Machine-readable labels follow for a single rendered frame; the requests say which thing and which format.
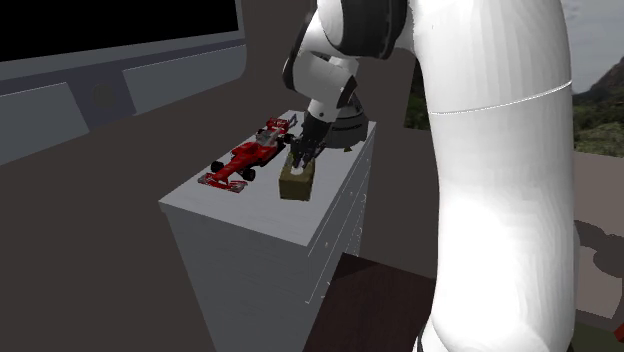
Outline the dark brown robot stand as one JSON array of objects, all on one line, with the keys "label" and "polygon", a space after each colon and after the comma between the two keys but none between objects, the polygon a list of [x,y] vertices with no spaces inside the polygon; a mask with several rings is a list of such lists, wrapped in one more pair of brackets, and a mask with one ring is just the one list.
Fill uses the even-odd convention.
[{"label": "dark brown robot stand", "polygon": [[435,280],[344,253],[303,352],[412,352]]}]

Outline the olive tissue box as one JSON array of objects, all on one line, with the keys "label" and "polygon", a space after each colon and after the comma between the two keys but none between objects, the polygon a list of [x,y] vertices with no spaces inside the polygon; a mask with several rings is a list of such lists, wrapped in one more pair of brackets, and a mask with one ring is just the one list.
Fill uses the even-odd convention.
[{"label": "olive tissue box", "polygon": [[292,173],[293,156],[286,157],[278,179],[281,199],[309,201],[315,176],[315,160],[311,160],[298,174]]}]

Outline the grey window frame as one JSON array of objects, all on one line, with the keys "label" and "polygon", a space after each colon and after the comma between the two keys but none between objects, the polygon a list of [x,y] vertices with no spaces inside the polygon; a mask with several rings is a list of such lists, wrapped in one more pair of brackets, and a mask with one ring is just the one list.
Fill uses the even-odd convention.
[{"label": "grey window frame", "polygon": [[0,0],[0,165],[238,79],[241,0]]}]

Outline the grey chest of drawers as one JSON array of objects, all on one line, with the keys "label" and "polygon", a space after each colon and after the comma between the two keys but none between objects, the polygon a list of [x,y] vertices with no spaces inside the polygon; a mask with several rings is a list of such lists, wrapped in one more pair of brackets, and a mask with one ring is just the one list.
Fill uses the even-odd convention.
[{"label": "grey chest of drawers", "polygon": [[239,193],[191,177],[160,202],[216,352],[303,352],[340,260],[360,249],[376,124],[315,162],[311,197],[281,198],[281,152]]}]

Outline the red toy race car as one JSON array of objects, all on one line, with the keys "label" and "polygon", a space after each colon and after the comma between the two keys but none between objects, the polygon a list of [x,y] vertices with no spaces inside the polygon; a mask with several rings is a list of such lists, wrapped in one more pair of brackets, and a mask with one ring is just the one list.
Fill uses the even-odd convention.
[{"label": "red toy race car", "polygon": [[290,119],[270,118],[253,141],[231,150],[231,160],[224,164],[213,161],[210,171],[198,178],[200,184],[240,193],[256,177],[254,167],[264,167],[294,139],[289,130],[297,124],[297,115]]}]

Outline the grey domed appliance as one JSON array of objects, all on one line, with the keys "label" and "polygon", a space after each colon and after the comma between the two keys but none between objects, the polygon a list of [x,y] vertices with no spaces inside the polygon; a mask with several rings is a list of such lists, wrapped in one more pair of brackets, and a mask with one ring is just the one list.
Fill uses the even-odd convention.
[{"label": "grey domed appliance", "polygon": [[353,94],[348,104],[343,107],[336,121],[331,125],[325,142],[331,149],[350,150],[360,141],[365,141],[368,131],[368,117],[356,94]]}]

